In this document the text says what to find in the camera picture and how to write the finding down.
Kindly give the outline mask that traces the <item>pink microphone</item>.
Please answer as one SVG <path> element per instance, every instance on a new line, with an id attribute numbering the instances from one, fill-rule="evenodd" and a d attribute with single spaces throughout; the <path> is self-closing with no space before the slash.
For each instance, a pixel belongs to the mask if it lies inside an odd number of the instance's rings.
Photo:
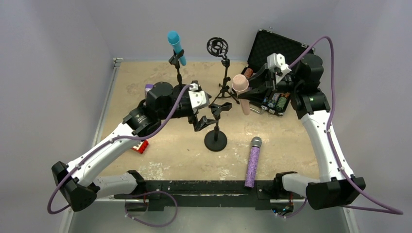
<path id="1" fill-rule="evenodd" d="M 240 94 L 247 92 L 248 88 L 249 88 L 249 82 L 243 74 L 238 74 L 233 77 L 232 89 L 236 92 L 238 100 L 240 102 L 240 106 L 242 108 L 242 112 L 246 116 L 249 115 L 251 112 L 249 100 L 241 99 Z"/>

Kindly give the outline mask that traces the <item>black round-base mic stand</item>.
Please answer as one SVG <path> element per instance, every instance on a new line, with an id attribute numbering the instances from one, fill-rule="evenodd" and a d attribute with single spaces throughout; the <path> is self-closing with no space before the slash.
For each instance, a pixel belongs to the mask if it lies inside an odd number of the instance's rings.
<path id="1" fill-rule="evenodd" d="M 175 67 L 176 72 L 177 72 L 176 78 L 178 81 L 178 85 L 175 87 L 175 89 L 178 89 L 179 91 L 181 91 L 183 88 L 183 83 L 182 83 L 183 79 L 180 73 L 180 62 L 179 62 L 179 59 L 183 58 L 183 55 L 184 55 L 184 50 L 181 50 L 178 53 L 173 51 L 173 56 L 169 59 L 169 63 Z"/>

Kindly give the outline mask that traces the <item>blue microphone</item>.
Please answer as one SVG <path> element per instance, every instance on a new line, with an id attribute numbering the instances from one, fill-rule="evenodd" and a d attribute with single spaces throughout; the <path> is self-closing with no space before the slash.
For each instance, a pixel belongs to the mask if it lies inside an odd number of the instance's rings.
<path id="1" fill-rule="evenodd" d="M 172 46 L 174 53 L 178 57 L 181 65 L 185 66 L 187 64 L 186 58 L 184 56 L 184 50 L 180 42 L 180 36 L 176 31 L 169 31 L 167 34 L 168 43 Z"/>

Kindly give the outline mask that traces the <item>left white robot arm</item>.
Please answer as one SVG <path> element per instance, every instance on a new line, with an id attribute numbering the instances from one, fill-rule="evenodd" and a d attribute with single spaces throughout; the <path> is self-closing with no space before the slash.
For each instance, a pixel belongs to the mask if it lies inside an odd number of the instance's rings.
<path id="1" fill-rule="evenodd" d="M 159 133 L 172 118 L 186 117 L 196 132 L 212 124 L 205 116 L 197 118 L 199 110 L 209 106 L 210 98 L 197 81 L 177 86 L 154 84 L 109 136 L 77 159 L 52 166 L 56 184 L 52 196 L 62 194 L 68 207 L 78 212 L 100 198 L 143 192 L 145 180 L 137 171 L 107 177 L 100 173 L 127 150 Z"/>

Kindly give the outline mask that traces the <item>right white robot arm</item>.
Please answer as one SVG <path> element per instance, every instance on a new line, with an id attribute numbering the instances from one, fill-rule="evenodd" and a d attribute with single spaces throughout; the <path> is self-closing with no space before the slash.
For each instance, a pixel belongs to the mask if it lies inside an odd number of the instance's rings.
<path id="1" fill-rule="evenodd" d="M 292 70 L 282 54 L 273 53 L 249 78 L 249 91 L 239 95 L 243 100 L 257 101 L 275 90 L 290 94 L 292 107 L 309 135 L 319 179 L 282 172 L 275 176 L 275 190 L 305 197 L 314 210 L 349 205 L 366 188 L 364 178 L 356 177 L 345 160 L 329 121 L 331 107 L 319 88 L 323 72 L 323 61 L 315 54 L 304 55 Z"/>

